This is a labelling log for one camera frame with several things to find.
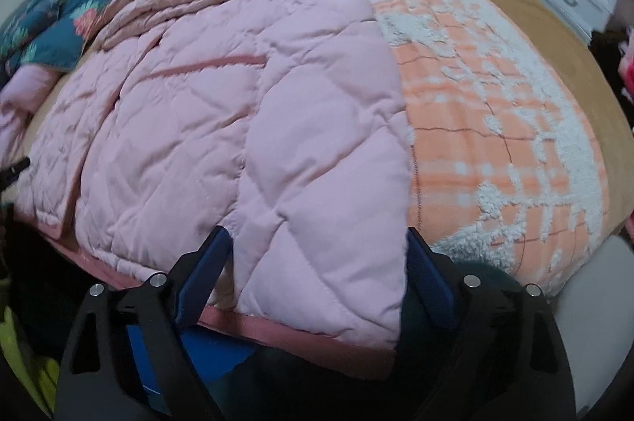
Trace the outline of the pink quilted jacket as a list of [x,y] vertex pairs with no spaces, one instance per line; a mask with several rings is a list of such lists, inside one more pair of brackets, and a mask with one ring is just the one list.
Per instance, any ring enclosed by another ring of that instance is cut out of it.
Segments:
[[216,227],[233,254],[207,326],[334,368],[391,359],[411,157],[369,0],[110,0],[39,115],[17,217],[128,286]]

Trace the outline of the blue floral pink quilt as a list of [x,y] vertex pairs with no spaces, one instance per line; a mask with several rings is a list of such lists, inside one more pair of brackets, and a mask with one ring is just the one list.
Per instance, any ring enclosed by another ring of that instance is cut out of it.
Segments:
[[92,30],[112,0],[66,0],[58,19],[8,59],[1,60],[1,85],[8,85],[19,67],[40,65],[57,71],[71,70],[88,44]]

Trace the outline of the blue floral pillow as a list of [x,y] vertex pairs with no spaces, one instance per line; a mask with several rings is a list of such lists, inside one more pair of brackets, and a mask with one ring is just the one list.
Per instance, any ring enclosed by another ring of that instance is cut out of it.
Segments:
[[1,26],[1,59],[4,61],[29,44],[57,19],[61,0],[30,0]]

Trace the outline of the tan bed cover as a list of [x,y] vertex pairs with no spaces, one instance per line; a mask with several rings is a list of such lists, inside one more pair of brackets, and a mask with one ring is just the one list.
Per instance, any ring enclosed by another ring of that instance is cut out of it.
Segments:
[[633,135],[602,70],[587,47],[539,0],[491,2],[528,36],[584,110],[607,171],[607,231],[618,233],[633,212]]

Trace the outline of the orange plaid bear blanket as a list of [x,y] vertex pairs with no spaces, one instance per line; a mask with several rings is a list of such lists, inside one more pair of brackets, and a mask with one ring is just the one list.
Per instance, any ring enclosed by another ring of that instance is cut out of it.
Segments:
[[586,114],[490,0],[368,1],[411,129],[409,224],[438,253],[558,293],[606,238]]

